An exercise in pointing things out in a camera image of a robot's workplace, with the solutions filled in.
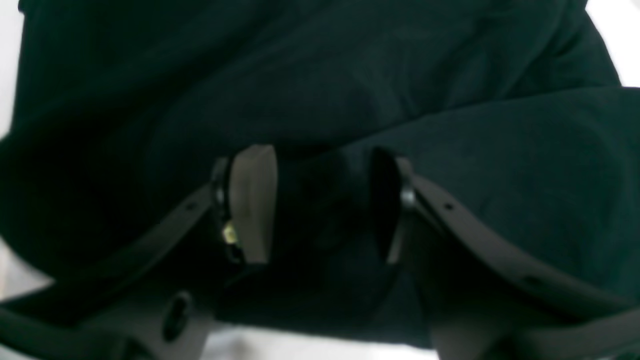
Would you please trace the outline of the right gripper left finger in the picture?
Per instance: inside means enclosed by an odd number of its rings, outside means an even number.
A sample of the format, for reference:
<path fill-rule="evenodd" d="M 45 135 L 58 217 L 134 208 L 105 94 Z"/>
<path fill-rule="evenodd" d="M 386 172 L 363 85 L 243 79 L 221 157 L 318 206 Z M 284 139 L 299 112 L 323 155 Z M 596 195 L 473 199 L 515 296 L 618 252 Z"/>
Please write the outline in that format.
<path fill-rule="evenodd" d="M 210 178 L 212 219 L 229 264 L 267 265 L 274 246 L 278 159 L 273 145 L 251 145 L 218 157 Z"/>

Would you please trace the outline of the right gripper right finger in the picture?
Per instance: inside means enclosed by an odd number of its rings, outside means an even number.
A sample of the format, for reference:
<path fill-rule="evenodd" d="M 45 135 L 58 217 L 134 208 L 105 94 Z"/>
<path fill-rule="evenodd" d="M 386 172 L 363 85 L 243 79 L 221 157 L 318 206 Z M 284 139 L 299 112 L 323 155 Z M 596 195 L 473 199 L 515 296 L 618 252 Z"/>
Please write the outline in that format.
<path fill-rule="evenodd" d="M 427 225 L 428 238 L 443 239 L 448 234 L 425 196 L 419 193 L 417 177 L 405 156 L 383 147 L 372 151 L 369 205 L 375 241 L 386 264 L 400 264 L 403 251 L 416 233 L 416 223 Z"/>

